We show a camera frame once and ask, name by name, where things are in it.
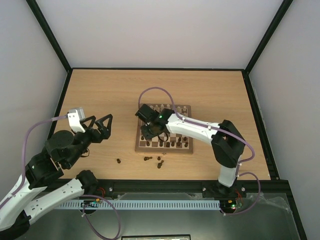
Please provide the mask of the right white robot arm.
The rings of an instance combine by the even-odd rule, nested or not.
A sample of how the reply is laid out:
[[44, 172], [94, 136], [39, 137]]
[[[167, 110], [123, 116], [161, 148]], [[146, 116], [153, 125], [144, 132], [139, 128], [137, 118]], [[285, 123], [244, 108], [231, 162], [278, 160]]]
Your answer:
[[216, 161], [220, 164], [218, 191], [224, 196], [235, 191], [234, 182], [245, 143], [231, 121], [200, 121], [184, 116], [174, 109], [163, 108], [159, 112], [147, 104], [142, 104], [135, 116], [142, 122], [140, 130], [146, 140], [159, 137], [162, 133], [180, 134], [210, 145]]

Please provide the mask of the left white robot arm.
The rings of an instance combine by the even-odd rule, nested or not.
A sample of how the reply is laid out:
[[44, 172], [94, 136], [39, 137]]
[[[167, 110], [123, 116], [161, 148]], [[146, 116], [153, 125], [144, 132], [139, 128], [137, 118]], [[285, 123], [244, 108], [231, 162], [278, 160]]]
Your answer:
[[26, 233], [30, 226], [55, 207], [82, 195], [93, 195], [98, 180], [90, 170], [81, 171], [75, 178], [52, 192], [39, 196], [53, 182], [63, 176], [78, 159], [89, 151], [92, 143], [101, 143], [111, 135], [113, 116], [100, 119], [85, 118], [69, 111], [32, 125], [26, 136], [37, 126], [68, 119], [71, 131], [60, 130], [45, 142], [42, 151], [26, 162], [26, 146], [22, 145], [22, 173], [16, 184], [0, 202], [0, 238], [14, 240]]

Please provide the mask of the wooden chess board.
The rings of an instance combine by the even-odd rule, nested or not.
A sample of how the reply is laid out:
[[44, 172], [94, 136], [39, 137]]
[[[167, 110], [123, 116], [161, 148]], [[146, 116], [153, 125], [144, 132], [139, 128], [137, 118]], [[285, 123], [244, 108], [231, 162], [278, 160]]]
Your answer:
[[[164, 105], [164, 108], [167, 107], [168, 104], [156, 104], [156, 103], [146, 103], [148, 106], [150, 106], [153, 110], [155, 110], [155, 106], [158, 105], [159, 107], [159, 113], [161, 112], [161, 105]], [[177, 107], [181, 108], [180, 114], [183, 115], [183, 113], [187, 113], [187, 117], [192, 117], [192, 111], [190, 105], [184, 105], [184, 104], [177, 104]], [[162, 133], [159, 137], [161, 140], [158, 139], [158, 137], [153, 137], [151, 140], [141, 140], [142, 132], [140, 127], [142, 126], [142, 121], [138, 119], [137, 122], [137, 131], [136, 131], [136, 139], [135, 139], [135, 152], [137, 153], [157, 153], [157, 154], [193, 154], [193, 139], [191, 137], [188, 137], [183, 134], [175, 134], [175, 133], [169, 133], [168, 134], [168, 140], [165, 140], [165, 134]], [[171, 146], [171, 142], [175, 142], [175, 147]]]

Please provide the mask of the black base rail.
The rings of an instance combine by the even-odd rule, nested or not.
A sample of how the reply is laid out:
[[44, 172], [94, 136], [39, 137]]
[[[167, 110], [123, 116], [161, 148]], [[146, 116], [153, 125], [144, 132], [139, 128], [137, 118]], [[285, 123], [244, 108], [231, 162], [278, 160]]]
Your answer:
[[248, 193], [257, 193], [258, 185], [264, 194], [285, 194], [292, 196], [287, 180], [237, 180], [232, 187], [222, 186], [217, 180], [115, 180], [100, 179], [95, 193], [102, 193], [114, 199], [124, 193], [201, 193], [204, 198], [226, 199], [238, 195], [244, 197]]

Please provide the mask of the black left frame post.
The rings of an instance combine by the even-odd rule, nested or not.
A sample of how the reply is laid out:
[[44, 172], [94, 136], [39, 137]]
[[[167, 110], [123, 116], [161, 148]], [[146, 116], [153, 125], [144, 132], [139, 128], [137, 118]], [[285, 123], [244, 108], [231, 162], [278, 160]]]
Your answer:
[[41, 8], [39, 7], [36, 0], [26, 0], [30, 10], [32, 11], [34, 17], [36, 18], [38, 24], [40, 25], [42, 31], [44, 32], [46, 38], [48, 39], [49, 43], [51, 44], [55, 54], [57, 55], [58, 59], [60, 60], [63, 68], [67, 73], [72, 70], [71, 65], [69, 64], [65, 54], [61, 46], [59, 45], [48, 21], [46, 20]]

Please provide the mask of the black corner frame post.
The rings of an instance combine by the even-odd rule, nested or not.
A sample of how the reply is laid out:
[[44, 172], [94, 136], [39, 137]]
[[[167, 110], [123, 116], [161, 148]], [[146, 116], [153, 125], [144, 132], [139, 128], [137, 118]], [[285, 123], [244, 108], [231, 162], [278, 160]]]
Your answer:
[[276, 29], [278, 28], [279, 24], [281, 23], [282, 19], [286, 15], [292, 3], [293, 3], [293, 0], [283, 0], [281, 2], [277, 12], [272, 18], [269, 26], [267, 27], [263, 37], [261, 38], [257, 48], [255, 49], [252, 57], [250, 58], [245, 68], [245, 71], [247, 72], [247, 74], [249, 74], [255, 67], [256, 63], [258, 62], [258, 59], [262, 55], [263, 51], [265, 50], [270, 39], [272, 38], [273, 34], [275, 33]]

